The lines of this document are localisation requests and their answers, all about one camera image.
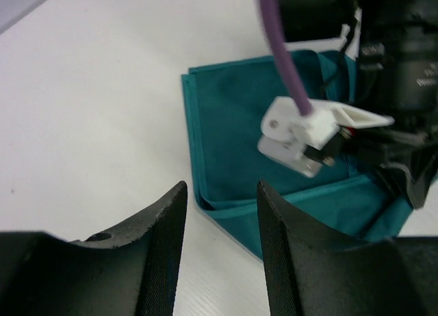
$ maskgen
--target white connector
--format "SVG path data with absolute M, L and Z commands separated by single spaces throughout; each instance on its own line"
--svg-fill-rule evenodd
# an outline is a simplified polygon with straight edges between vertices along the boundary
M 308 177 L 322 164 L 305 156 L 308 146 L 321 150 L 340 130 L 384 127 L 394 119 L 331 101 L 311 100 L 313 113 L 301 116 L 290 97 L 276 97 L 261 122 L 258 149 L 274 161 Z

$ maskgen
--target purple cable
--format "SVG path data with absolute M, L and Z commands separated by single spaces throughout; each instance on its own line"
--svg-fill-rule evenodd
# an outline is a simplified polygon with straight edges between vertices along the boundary
M 289 95 L 295 100 L 301 116 L 308 116 L 313 112 L 313 107 L 295 64 L 284 46 L 279 0 L 259 0 L 259 4 L 261 19 L 277 70 Z

